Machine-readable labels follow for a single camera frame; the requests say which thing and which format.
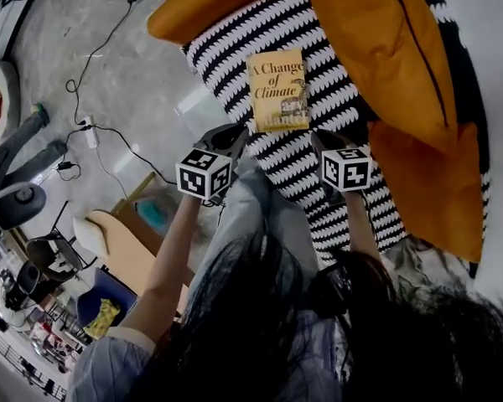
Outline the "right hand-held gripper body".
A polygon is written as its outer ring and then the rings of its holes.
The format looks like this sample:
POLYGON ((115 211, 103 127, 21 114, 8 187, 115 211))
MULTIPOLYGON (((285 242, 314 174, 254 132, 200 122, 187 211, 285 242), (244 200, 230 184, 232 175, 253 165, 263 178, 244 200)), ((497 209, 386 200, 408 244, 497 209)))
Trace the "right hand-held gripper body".
POLYGON ((313 131, 311 142, 319 161, 319 183, 329 205, 344 204, 346 193, 362 193, 371 186, 372 158, 362 147, 325 129, 313 131))

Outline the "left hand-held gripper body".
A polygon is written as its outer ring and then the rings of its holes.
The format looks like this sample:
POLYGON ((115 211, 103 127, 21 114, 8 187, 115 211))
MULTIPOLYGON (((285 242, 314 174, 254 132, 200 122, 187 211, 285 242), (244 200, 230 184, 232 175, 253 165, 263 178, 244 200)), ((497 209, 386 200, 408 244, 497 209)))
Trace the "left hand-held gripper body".
POLYGON ((215 205, 237 180, 236 167, 249 137, 245 124, 229 123, 208 130, 175 165, 177 187, 215 205))

